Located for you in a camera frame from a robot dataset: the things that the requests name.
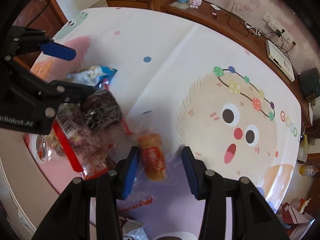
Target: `pink wall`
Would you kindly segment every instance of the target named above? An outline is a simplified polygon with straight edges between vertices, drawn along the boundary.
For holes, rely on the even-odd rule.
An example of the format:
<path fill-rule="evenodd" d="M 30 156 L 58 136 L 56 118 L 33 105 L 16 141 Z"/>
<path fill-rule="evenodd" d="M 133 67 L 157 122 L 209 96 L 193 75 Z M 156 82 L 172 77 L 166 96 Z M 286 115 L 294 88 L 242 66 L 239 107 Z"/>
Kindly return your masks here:
<path fill-rule="evenodd" d="M 293 68 L 302 73 L 307 69 L 320 69 L 320 48 L 300 18 L 282 0 L 206 0 L 214 3 L 256 26 L 264 33 L 272 29 L 262 19 L 269 12 L 293 36 L 296 46 L 289 52 Z M 273 42 L 282 45 L 281 38 L 268 35 Z"/>

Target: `orange snack package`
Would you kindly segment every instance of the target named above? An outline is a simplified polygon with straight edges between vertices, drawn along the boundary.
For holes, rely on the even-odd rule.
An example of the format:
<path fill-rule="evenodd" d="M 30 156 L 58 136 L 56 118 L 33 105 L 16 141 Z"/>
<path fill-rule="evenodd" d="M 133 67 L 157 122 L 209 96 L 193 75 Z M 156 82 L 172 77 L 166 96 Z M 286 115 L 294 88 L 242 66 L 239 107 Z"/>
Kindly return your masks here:
<path fill-rule="evenodd" d="M 140 145 L 140 158 L 148 179 L 160 181 L 165 178 L 165 158 L 161 149 L 161 137 L 159 133 L 148 133 L 138 136 Z"/>

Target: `cartoon tablecloth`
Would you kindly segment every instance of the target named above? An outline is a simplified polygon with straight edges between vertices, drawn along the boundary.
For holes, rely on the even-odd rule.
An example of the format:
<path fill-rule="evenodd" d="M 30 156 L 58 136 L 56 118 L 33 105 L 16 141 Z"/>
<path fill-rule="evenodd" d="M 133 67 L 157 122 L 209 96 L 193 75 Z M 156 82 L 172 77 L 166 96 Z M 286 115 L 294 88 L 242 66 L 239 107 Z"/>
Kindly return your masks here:
<path fill-rule="evenodd" d="M 119 204 L 146 224 L 150 240 L 197 239 L 204 202 L 189 190 L 179 158 L 183 145 L 224 177 L 248 176 L 279 207 L 296 163 L 300 105 L 257 57 L 192 21 L 133 8 L 84 10 L 55 38 L 76 49 L 76 59 L 41 54 L 33 73 L 51 81 L 92 65 L 116 68 L 110 90 L 124 116 L 152 111 L 170 182 L 148 182 L 140 172 L 130 200 Z M 121 140 L 117 159 L 132 145 Z M 35 137 L 30 143 L 35 148 Z M 39 167 L 59 192 L 78 175 L 63 158 Z"/>

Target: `floor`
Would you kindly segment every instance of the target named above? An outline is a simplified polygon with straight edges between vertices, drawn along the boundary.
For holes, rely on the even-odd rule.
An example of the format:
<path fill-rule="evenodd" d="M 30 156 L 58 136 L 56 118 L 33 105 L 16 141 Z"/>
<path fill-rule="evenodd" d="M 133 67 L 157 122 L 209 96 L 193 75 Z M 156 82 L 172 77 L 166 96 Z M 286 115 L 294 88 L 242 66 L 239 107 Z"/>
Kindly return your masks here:
<path fill-rule="evenodd" d="M 299 169 L 301 165 L 302 164 L 296 163 L 288 190 L 284 196 L 282 203 L 290 203 L 296 197 L 306 198 L 308 191 L 312 185 L 313 179 L 311 177 L 300 175 Z"/>
<path fill-rule="evenodd" d="M 106 0 L 100 0 L 99 2 L 92 5 L 90 8 L 97 8 L 97 7 L 108 7 Z"/>

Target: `barcode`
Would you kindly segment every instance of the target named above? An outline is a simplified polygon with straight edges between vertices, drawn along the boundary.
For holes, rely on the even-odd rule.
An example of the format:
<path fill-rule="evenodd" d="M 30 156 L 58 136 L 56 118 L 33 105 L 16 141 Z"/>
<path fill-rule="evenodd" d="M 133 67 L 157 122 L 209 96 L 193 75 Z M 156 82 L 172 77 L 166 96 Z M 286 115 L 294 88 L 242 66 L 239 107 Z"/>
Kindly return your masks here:
<path fill-rule="evenodd" d="M 68 139 L 76 133 L 77 129 L 69 119 L 68 111 L 64 107 L 57 111 L 57 120 Z"/>

